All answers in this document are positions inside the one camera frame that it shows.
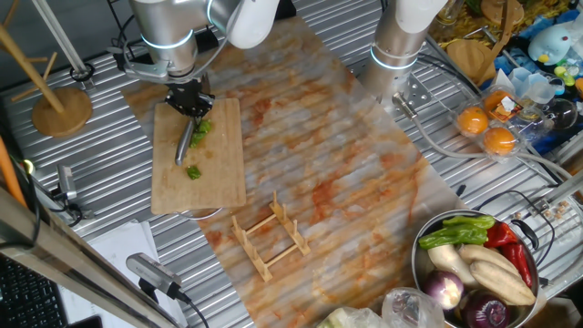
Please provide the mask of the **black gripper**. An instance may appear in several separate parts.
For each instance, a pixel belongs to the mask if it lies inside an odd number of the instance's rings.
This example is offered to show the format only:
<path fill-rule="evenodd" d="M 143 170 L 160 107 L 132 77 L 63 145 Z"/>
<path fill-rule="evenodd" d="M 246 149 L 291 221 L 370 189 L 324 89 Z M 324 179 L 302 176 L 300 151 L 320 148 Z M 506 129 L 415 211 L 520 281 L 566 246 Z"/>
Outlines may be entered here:
<path fill-rule="evenodd" d="M 183 84 L 168 84 L 168 87 L 165 103 L 183 116 L 190 117 L 192 108 L 194 118 L 204 118 L 215 102 L 215 96 L 210 94 L 210 82 L 206 76 L 195 77 Z"/>

